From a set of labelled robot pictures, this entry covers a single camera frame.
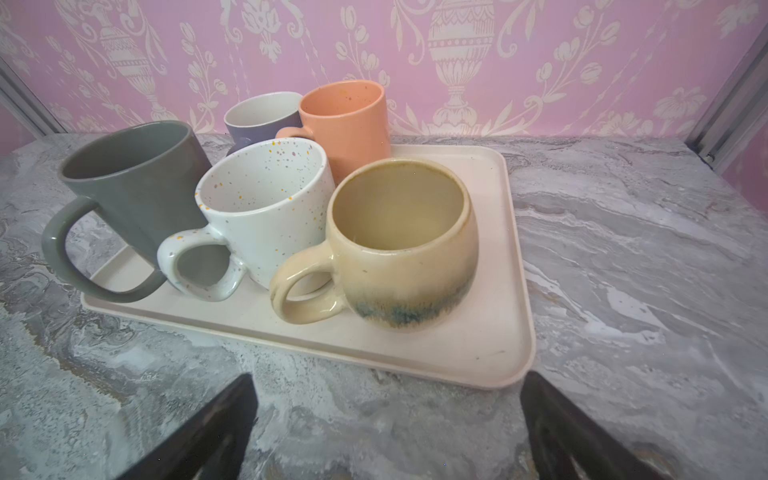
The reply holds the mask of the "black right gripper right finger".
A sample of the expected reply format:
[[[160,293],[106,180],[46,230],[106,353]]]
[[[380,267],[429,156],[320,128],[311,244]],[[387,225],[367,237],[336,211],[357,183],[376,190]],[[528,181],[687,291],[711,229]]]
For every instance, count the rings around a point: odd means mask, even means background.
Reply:
[[[520,402],[541,479],[660,479],[554,385],[535,371],[525,375]]]

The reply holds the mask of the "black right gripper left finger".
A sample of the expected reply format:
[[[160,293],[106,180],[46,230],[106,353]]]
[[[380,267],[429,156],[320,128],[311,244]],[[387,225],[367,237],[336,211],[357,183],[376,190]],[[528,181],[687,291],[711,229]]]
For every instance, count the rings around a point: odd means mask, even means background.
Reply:
[[[236,479],[257,420],[258,397],[242,374],[122,479]]]

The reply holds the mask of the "cream rectangular tray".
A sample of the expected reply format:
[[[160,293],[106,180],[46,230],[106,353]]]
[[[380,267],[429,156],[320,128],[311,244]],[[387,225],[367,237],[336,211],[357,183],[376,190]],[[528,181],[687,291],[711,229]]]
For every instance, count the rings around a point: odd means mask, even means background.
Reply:
[[[498,151],[467,145],[395,144],[396,156],[432,160],[467,186],[477,215],[480,257],[462,303],[413,333],[368,323],[346,310],[299,326],[279,319],[267,292],[245,279],[232,297],[205,302],[164,284],[143,300],[113,303],[82,295],[84,308],[367,368],[480,389],[505,388],[531,368],[536,335],[507,165]]]

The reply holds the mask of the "white speckled mug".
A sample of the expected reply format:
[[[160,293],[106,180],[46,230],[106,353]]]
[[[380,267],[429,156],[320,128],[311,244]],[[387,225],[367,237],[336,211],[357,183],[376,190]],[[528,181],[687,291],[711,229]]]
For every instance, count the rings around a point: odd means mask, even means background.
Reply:
[[[168,237],[157,263],[180,292],[223,301],[245,277],[268,287],[293,254],[325,239],[325,214],[336,188],[328,156],[304,138],[262,141],[216,163],[199,181],[194,199],[207,224]],[[225,271],[201,285],[180,270],[188,252],[223,246]]]

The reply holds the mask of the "beige glazed round mug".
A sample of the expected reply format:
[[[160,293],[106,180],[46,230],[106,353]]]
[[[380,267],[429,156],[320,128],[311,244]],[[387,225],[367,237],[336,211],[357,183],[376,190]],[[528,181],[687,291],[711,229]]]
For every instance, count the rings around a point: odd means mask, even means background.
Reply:
[[[423,328],[461,303],[479,262],[465,184],[424,159],[380,160],[347,176],[328,204],[325,235],[271,280],[271,306],[288,323],[350,309],[386,328]]]

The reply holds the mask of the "grey ceramic mug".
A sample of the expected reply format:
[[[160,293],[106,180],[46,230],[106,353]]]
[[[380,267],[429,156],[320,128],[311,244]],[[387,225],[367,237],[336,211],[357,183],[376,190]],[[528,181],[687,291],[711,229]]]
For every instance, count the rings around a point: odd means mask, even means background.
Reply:
[[[166,281],[157,262],[162,242],[207,223],[194,192],[210,168],[192,127],[181,121],[137,125],[89,143],[69,155],[58,170],[59,179],[76,198],[44,229],[46,261],[60,279],[85,294],[114,303],[146,298]],[[67,235],[91,212],[153,267],[138,286],[123,292],[106,289],[70,260]]]

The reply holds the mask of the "purple ceramic mug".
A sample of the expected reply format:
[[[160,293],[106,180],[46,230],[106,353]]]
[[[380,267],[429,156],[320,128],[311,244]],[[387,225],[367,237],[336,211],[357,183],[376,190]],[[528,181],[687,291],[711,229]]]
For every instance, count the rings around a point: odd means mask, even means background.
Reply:
[[[274,139],[286,127],[301,127],[299,104],[303,95],[296,92],[272,92],[243,100],[231,107],[224,123],[234,145],[231,155],[249,145]]]

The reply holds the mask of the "orange ceramic mug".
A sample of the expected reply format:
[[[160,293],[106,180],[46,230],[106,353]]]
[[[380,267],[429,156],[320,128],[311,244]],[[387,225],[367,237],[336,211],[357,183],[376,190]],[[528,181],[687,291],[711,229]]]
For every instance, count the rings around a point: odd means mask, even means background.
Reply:
[[[325,150],[334,182],[391,156],[385,88],[369,80],[318,87],[299,103],[300,127],[279,130],[278,139],[313,140]]]

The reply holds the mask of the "right aluminium corner post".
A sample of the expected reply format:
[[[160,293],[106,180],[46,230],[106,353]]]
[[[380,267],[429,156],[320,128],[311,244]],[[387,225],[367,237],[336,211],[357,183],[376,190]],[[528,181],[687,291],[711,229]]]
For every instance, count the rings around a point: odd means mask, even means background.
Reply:
[[[767,30],[763,29],[685,140],[722,174],[767,121]]]

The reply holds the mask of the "aluminium corner post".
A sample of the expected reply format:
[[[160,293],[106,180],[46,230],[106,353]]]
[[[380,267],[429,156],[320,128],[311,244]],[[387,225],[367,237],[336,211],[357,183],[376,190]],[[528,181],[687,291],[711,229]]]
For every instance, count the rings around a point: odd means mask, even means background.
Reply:
[[[763,29],[685,140],[722,174],[767,121],[767,30]]]
[[[3,59],[1,64],[1,103],[35,138],[66,133],[66,128],[26,86]]]

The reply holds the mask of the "left aluminium corner post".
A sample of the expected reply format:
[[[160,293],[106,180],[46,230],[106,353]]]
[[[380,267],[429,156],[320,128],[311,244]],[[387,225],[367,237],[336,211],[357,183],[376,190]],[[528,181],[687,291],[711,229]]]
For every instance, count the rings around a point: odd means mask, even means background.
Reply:
[[[3,59],[1,64],[1,103],[35,138],[66,133],[66,128],[26,86]]]

